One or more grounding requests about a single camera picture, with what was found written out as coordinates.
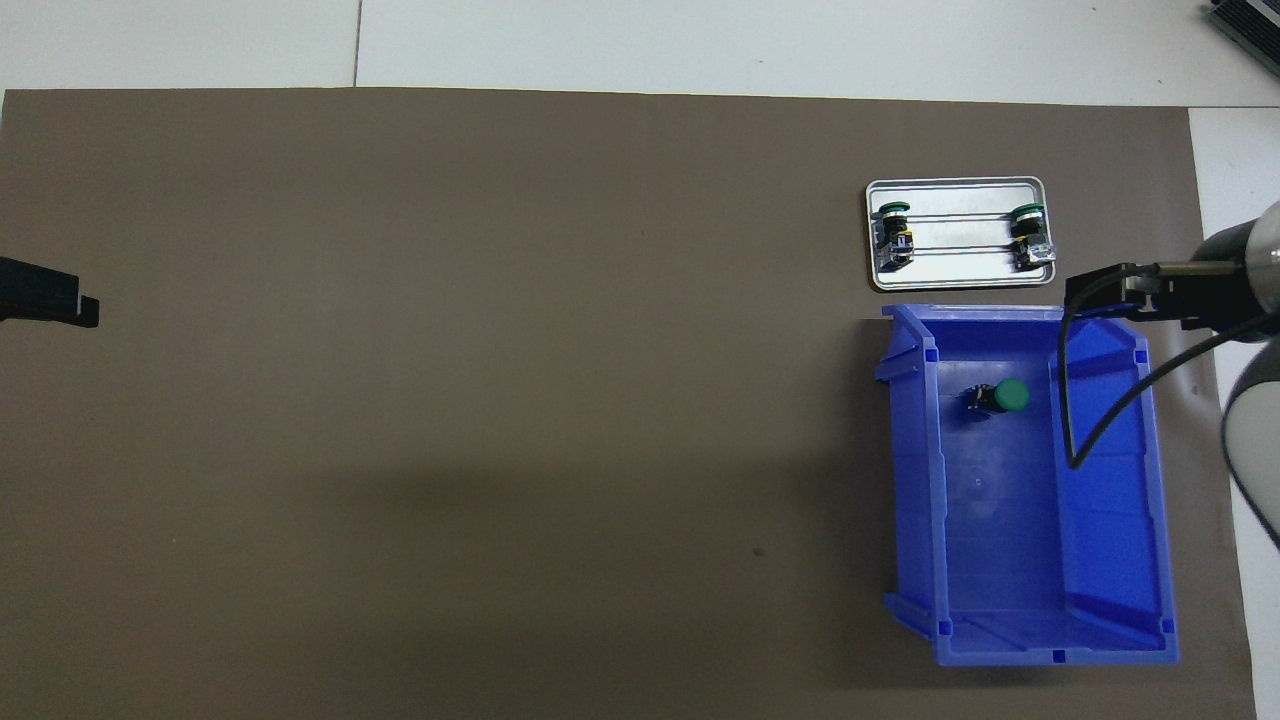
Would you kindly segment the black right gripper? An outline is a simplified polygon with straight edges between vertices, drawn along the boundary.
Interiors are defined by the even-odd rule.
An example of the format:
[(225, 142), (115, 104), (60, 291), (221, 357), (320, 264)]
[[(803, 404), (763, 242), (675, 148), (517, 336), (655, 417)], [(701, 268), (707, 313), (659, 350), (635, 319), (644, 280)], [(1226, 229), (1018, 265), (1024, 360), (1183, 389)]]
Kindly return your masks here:
[(1254, 296), (1245, 269), (1245, 251), (1253, 222), (1240, 223), (1210, 236), (1190, 256), (1193, 261), (1236, 264), (1230, 275), (1185, 275), (1169, 282), (1165, 309), (1158, 306), (1166, 290), (1158, 263), (1119, 263), (1066, 279), (1062, 319), (1119, 318), (1129, 322), (1167, 322), (1172, 316), (1185, 329), (1225, 332), (1265, 314)]

